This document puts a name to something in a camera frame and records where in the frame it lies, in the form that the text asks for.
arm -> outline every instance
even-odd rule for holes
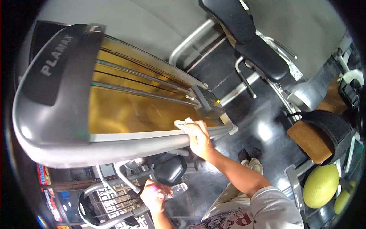
[[[175,229],[172,222],[164,212],[165,195],[171,195],[170,187],[147,180],[141,193],[141,199],[150,209],[156,229]]]
[[[225,157],[215,150],[212,147],[205,122],[196,121],[195,124],[188,123],[185,126],[190,129],[189,138],[192,151],[213,164],[239,191],[246,194],[249,198],[252,198],[259,189],[271,186],[268,180],[261,174]]]
[[[160,213],[151,213],[151,216],[156,229],[175,229],[164,211]]]

black shoe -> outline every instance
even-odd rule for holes
[[[258,148],[254,148],[253,149],[253,157],[257,158],[258,161],[261,161],[261,157],[262,157],[262,151]]]
[[[241,163],[243,160],[249,160],[250,161],[250,156],[249,156],[248,152],[245,149],[242,149],[238,153],[238,160],[239,160],[239,163]]]

poster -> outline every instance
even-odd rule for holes
[[[37,174],[38,174],[38,180],[41,185],[50,185],[51,180],[49,179],[49,173],[48,168],[37,164]]]
[[[51,210],[55,220],[57,222],[62,222],[62,218],[61,218],[60,213],[57,210],[57,207],[56,207],[56,204],[55,204],[55,195],[53,193],[52,188],[45,189],[44,194],[45,194],[46,199],[47,199],[48,207]]]

water bottle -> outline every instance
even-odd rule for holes
[[[177,184],[177,185],[174,185],[174,186],[171,186],[170,189],[173,191],[172,193],[172,197],[169,197],[167,195],[165,195],[165,199],[166,200],[169,200],[171,198],[174,198],[176,197],[177,195],[185,192],[187,189],[188,189],[188,186],[186,183],[180,183],[180,184]]]

white t-shirt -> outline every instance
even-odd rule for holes
[[[187,229],[302,229],[295,204],[281,190],[265,187],[250,202],[230,201],[214,208],[209,217]]]

